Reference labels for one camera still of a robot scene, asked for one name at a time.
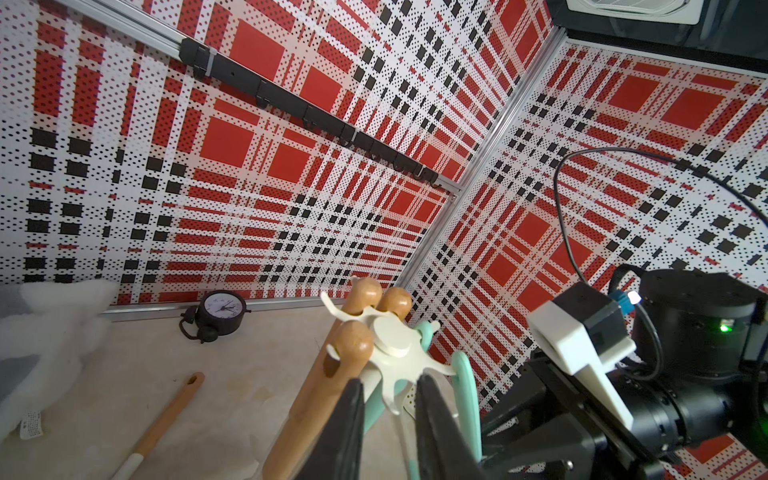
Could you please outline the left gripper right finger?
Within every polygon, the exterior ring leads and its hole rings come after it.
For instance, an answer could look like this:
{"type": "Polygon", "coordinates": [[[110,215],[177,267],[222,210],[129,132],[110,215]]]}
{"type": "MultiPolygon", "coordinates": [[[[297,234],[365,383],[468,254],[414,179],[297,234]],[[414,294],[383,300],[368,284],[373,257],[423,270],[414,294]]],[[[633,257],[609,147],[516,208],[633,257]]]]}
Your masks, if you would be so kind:
{"type": "Polygon", "coordinates": [[[416,387],[416,444],[420,478],[484,479],[434,378],[423,374],[416,387]]]}

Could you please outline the small black alarm clock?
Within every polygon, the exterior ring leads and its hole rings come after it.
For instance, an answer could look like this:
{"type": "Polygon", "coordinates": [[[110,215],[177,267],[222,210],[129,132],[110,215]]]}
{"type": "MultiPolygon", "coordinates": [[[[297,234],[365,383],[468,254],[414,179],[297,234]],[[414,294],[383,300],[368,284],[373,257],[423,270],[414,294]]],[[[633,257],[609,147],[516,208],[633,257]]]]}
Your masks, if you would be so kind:
{"type": "Polygon", "coordinates": [[[236,292],[215,290],[185,310],[179,321],[181,333],[189,340],[211,343],[235,332],[250,313],[245,300],[236,292]]]}

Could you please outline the cream skimmer green handle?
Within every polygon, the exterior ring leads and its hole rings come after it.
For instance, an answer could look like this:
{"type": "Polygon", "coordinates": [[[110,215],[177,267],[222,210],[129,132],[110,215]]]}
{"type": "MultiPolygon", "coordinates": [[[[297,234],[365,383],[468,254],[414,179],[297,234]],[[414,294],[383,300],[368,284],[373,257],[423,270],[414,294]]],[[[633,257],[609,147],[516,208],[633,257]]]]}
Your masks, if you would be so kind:
{"type": "Polygon", "coordinates": [[[415,383],[426,369],[436,369],[438,363],[427,353],[434,333],[440,328],[437,321],[422,322],[415,329],[399,320],[374,320],[373,357],[360,375],[366,395],[364,432],[379,419],[385,409],[400,414],[395,397],[409,383],[415,383]]]}
{"type": "MultiPolygon", "coordinates": [[[[451,381],[458,417],[456,422],[462,437],[468,445],[471,454],[478,462],[482,458],[482,442],[480,435],[480,412],[475,377],[469,358],[463,352],[456,351],[451,357],[451,366],[457,374],[451,381]]],[[[417,479],[421,479],[418,470],[418,458],[409,467],[417,479]]]]}

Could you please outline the grey white plush toy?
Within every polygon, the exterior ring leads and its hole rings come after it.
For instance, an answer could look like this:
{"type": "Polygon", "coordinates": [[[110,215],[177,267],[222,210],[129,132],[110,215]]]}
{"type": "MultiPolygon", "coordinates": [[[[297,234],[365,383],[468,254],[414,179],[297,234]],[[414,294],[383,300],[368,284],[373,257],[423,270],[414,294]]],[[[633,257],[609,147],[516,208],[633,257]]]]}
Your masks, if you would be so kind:
{"type": "Polygon", "coordinates": [[[66,393],[104,341],[116,283],[35,282],[1,287],[1,437],[66,393]]]}

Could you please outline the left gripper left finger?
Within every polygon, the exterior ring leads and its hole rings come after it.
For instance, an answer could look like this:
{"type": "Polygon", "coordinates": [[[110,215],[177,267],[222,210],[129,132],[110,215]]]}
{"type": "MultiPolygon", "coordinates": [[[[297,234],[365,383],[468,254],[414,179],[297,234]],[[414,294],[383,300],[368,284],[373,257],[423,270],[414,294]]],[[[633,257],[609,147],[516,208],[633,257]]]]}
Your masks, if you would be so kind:
{"type": "Polygon", "coordinates": [[[361,381],[354,378],[347,382],[313,450],[294,479],[358,479],[364,420],[364,389],[361,381]]]}

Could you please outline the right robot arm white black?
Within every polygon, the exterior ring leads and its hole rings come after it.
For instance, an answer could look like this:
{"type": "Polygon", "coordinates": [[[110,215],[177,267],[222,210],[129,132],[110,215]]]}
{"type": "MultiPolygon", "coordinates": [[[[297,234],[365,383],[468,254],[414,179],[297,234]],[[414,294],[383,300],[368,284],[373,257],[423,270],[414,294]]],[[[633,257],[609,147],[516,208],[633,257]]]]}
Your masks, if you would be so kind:
{"type": "Polygon", "coordinates": [[[767,458],[767,296],[725,273],[576,283],[528,317],[537,350],[481,423],[490,479],[660,479],[730,434],[767,458]]]}

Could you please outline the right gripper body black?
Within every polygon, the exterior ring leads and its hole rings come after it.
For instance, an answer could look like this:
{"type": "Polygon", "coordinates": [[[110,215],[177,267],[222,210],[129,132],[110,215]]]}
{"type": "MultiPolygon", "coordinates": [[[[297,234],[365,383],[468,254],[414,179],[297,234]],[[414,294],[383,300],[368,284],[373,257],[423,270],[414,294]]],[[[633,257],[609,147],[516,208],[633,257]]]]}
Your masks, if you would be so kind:
{"type": "Polygon", "coordinates": [[[633,416],[625,428],[544,354],[527,361],[481,421],[481,468],[489,479],[661,479],[684,422],[671,401],[611,375],[633,416]]]}

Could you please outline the slotted spoon wooden handle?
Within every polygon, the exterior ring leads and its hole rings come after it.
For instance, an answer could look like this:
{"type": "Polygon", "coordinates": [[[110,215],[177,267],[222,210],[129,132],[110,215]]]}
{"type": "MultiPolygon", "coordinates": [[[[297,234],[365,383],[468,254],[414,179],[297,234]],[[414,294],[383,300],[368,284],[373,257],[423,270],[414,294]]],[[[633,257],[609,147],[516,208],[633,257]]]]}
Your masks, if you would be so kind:
{"type": "Polygon", "coordinates": [[[202,372],[195,372],[183,384],[175,398],[157,417],[150,428],[134,447],[131,454],[112,475],[112,480],[127,480],[132,477],[143,461],[154,450],[172,424],[189,405],[205,381],[202,372]]]}

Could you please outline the cream utensil rack stand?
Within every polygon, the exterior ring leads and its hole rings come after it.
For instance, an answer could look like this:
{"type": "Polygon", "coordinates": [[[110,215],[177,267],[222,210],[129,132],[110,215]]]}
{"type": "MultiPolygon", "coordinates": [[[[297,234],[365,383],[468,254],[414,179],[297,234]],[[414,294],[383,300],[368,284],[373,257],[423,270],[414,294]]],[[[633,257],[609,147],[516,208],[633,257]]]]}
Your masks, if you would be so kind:
{"type": "Polygon", "coordinates": [[[406,290],[394,287],[386,291],[376,306],[364,304],[359,314],[337,308],[325,292],[320,294],[320,299],[337,320],[360,323],[372,335],[373,350],[367,362],[379,372],[380,380],[374,385],[381,388],[382,402],[392,414],[401,413],[395,400],[399,381],[416,383],[427,369],[446,376],[457,374],[454,367],[431,358],[421,344],[422,334],[404,323],[412,307],[406,290]]]}

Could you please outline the skimmer wooden handle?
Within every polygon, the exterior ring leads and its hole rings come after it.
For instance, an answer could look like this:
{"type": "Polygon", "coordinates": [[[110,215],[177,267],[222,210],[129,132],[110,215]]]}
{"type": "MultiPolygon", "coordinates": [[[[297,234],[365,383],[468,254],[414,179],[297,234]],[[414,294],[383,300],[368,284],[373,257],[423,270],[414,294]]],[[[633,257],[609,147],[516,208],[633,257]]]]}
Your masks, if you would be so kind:
{"type": "Polygon", "coordinates": [[[373,334],[365,324],[334,323],[264,462],[264,479],[292,477],[322,432],[347,382],[360,375],[373,349],[373,334]]]}
{"type": "MultiPolygon", "coordinates": [[[[366,307],[376,306],[382,295],[383,289],[378,281],[371,278],[355,279],[341,310],[353,316],[360,315],[366,307]]],[[[296,417],[301,413],[305,404],[311,400],[316,386],[322,380],[332,378],[338,370],[340,361],[328,356],[327,346],[335,339],[337,330],[341,325],[342,322],[336,319],[328,331],[321,349],[289,410],[289,418],[296,417]]]]}
{"type": "Polygon", "coordinates": [[[381,312],[392,313],[405,323],[412,305],[412,297],[408,291],[400,287],[392,287],[383,293],[376,309],[381,312]]]}

